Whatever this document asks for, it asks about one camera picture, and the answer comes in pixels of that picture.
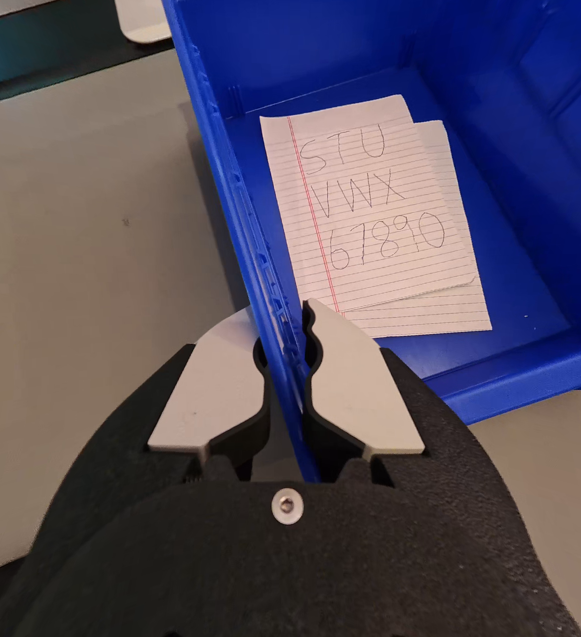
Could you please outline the instruction board on white stand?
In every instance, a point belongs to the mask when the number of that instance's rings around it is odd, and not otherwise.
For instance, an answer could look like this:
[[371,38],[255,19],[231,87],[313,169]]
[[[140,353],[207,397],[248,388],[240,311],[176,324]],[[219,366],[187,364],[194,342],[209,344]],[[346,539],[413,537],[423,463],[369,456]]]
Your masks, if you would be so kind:
[[122,34],[136,44],[170,39],[163,1],[114,1]]

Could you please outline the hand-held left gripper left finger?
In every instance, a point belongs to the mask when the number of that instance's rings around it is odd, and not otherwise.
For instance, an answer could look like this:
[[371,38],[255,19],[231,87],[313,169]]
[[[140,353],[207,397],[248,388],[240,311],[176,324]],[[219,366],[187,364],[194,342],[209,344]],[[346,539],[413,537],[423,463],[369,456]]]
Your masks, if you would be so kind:
[[250,308],[202,335],[148,439],[153,452],[254,458],[270,437],[271,378]]

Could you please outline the written lined paper sheet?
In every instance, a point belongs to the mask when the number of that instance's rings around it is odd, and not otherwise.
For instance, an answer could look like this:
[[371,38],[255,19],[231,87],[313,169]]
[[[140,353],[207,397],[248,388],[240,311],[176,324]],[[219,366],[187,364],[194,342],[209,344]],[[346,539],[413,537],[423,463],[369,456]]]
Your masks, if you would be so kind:
[[345,313],[472,281],[402,96],[260,124],[302,301]]

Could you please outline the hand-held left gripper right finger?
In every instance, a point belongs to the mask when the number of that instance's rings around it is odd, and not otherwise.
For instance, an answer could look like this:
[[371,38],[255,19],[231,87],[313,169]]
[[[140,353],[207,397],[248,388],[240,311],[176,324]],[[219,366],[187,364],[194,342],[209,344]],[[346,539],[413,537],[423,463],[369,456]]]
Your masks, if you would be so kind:
[[371,460],[425,449],[380,346],[317,299],[303,302],[304,439],[314,453]]

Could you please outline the blue plastic bin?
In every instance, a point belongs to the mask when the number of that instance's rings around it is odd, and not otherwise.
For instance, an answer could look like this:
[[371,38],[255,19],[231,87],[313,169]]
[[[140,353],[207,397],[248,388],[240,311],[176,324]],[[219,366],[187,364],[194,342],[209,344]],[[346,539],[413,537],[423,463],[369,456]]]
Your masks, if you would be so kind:
[[581,1],[164,1],[302,476],[307,372],[260,116],[442,120],[493,330],[384,338],[466,425],[581,389]]

